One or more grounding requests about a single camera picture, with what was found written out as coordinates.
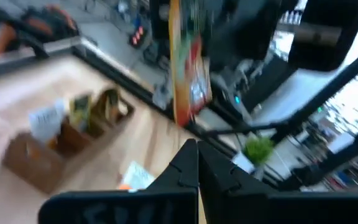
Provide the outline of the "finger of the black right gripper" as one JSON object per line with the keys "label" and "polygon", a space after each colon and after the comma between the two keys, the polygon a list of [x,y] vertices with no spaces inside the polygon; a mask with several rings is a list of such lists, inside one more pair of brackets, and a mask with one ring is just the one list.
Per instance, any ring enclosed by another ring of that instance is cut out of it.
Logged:
{"label": "finger of the black right gripper", "polygon": [[170,0],[150,0],[150,23],[155,39],[169,39]]}

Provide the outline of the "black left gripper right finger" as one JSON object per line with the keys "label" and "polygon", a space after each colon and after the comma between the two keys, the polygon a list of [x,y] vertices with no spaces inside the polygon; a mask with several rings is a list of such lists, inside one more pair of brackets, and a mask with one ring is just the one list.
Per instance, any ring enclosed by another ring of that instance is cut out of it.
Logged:
{"label": "black left gripper right finger", "polygon": [[357,192],[277,191],[200,141],[207,224],[358,224]]}

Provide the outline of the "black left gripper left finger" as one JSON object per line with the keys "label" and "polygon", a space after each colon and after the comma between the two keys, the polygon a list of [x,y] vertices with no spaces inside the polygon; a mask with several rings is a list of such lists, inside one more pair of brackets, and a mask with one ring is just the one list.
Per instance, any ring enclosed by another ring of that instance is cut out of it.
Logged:
{"label": "black left gripper left finger", "polygon": [[198,144],[188,139],[143,190],[71,191],[41,206],[39,224],[197,224]]}

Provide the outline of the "white orange Tazo tea packet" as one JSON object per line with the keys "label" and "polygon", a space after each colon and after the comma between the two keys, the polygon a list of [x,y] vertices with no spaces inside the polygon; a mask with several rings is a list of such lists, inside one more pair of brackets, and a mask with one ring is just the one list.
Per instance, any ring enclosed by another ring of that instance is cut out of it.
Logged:
{"label": "white orange Tazo tea packet", "polygon": [[58,100],[53,105],[29,115],[30,133],[36,140],[49,143],[60,134],[64,118],[65,104],[63,100]]}
{"label": "white orange Tazo tea packet", "polygon": [[128,169],[123,175],[122,181],[118,187],[120,190],[141,190],[146,189],[155,177],[148,173],[136,161],[129,164]]}

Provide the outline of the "red tea packet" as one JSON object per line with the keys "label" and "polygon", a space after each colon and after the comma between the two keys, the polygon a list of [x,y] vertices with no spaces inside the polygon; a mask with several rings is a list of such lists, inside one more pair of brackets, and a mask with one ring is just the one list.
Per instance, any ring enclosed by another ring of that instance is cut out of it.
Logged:
{"label": "red tea packet", "polygon": [[175,122],[187,125],[212,100],[209,59],[202,56],[207,24],[203,0],[170,0],[170,73]]}
{"label": "red tea packet", "polygon": [[92,108],[92,113],[99,119],[116,124],[120,115],[119,111],[120,91],[118,88],[105,89]]}

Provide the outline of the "brown wooden tea organizer box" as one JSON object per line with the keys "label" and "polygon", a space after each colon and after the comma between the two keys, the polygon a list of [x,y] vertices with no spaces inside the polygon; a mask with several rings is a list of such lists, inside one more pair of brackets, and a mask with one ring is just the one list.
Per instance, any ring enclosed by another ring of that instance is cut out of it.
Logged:
{"label": "brown wooden tea organizer box", "polygon": [[71,176],[107,150],[132,118],[135,108],[123,97],[118,103],[127,107],[123,113],[114,108],[108,120],[92,109],[88,128],[80,131],[64,117],[52,143],[43,143],[28,131],[19,132],[9,142],[2,163],[40,191],[50,194]]}

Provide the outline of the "small green potted plant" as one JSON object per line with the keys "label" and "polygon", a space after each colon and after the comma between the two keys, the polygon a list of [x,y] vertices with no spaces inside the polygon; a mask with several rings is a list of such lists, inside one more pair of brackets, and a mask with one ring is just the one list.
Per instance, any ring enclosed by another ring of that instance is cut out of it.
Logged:
{"label": "small green potted plant", "polygon": [[231,162],[246,173],[252,174],[269,159],[273,147],[274,143],[269,138],[249,138],[243,149],[231,159]]}

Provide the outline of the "orange black shop vacuum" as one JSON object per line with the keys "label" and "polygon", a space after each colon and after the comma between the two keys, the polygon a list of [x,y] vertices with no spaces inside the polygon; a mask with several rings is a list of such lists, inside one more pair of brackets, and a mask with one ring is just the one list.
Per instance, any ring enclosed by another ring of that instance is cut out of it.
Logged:
{"label": "orange black shop vacuum", "polygon": [[73,18],[53,4],[41,9],[30,7],[18,18],[0,10],[0,21],[0,54],[30,47],[37,56],[47,57],[45,43],[80,34]]}

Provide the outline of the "black aluminium table frame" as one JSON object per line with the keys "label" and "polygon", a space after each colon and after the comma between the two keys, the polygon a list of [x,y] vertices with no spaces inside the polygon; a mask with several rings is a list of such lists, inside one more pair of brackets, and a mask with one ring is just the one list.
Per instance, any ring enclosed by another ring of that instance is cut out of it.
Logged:
{"label": "black aluminium table frame", "polygon": [[[157,110],[164,117],[173,119],[172,108],[163,110],[155,106],[152,102],[151,92],[133,80],[129,73],[120,67],[119,63],[108,57],[92,43],[83,39],[79,44],[72,47],[72,51],[77,57],[90,64],[93,68],[97,69],[97,71],[101,72],[107,79],[114,81],[119,86],[132,93],[135,97]],[[195,123],[190,123],[185,125],[185,129],[202,140],[210,143],[227,156],[234,155],[234,150],[219,140],[217,138],[219,135],[238,133],[249,134],[264,129],[276,129],[277,132],[271,139],[274,143],[279,143],[285,136],[289,135],[292,131],[299,127],[301,123],[304,122],[312,114],[312,112],[318,108],[319,105],[328,100],[329,97],[333,96],[344,85],[348,84],[356,75],[358,75],[358,57],[333,81],[326,85],[314,98],[312,98],[304,108],[298,110],[291,117],[282,121],[256,126],[250,126],[246,123],[242,123],[241,125],[235,126],[231,129],[221,130],[205,130]],[[328,156],[325,160],[313,166],[309,165],[293,169],[289,177],[277,182],[277,187],[280,190],[297,190],[300,187],[317,184],[318,182],[321,182],[329,173],[337,169],[339,166],[353,160],[353,158],[357,156],[358,135],[355,136],[350,145],[341,149],[339,152]]]}

